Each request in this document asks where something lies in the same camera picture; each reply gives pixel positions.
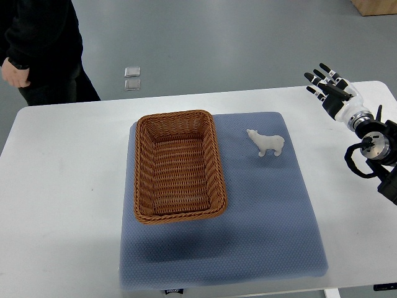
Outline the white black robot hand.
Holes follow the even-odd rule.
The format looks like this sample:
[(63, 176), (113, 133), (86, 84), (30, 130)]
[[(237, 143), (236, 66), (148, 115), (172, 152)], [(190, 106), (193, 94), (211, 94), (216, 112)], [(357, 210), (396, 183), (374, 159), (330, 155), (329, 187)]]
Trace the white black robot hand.
[(362, 95), (349, 80), (323, 63), (319, 67), (319, 70), (304, 74), (311, 83), (306, 90), (321, 102), (333, 120), (354, 130), (359, 122), (373, 119), (373, 114), (364, 106)]

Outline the person's bare hand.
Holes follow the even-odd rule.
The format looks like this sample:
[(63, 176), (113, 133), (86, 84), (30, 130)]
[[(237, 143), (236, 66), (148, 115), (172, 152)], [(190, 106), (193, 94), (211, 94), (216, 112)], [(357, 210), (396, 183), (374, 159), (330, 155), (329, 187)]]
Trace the person's bare hand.
[(29, 81), (29, 71), (30, 69), (18, 69), (16, 68), (10, 61), (9, 57), (7, 57), (1, 67), (1, 75), (5, 82), (7, 82), (10, 86), (15, 88), (26, 88), (30, 86)]

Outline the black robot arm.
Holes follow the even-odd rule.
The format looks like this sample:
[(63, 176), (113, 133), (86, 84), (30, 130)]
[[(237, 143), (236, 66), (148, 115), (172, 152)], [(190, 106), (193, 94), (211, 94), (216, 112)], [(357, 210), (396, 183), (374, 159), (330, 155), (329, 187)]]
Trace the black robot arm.
[[(396, 123), (381, 121), (382, 106), (374, 117), (371, 112), (361, 111), (348, 121), (348, 128), (355, 132), (361, 142), (348, 147), (344, 159), (348, 168), (361, 178), (377, 177), (380, 184), (377, 191), (392, 203), (396, 203)], [(371, 173), (358, 169), (352, 155), (359, 150), (366, 158)]]

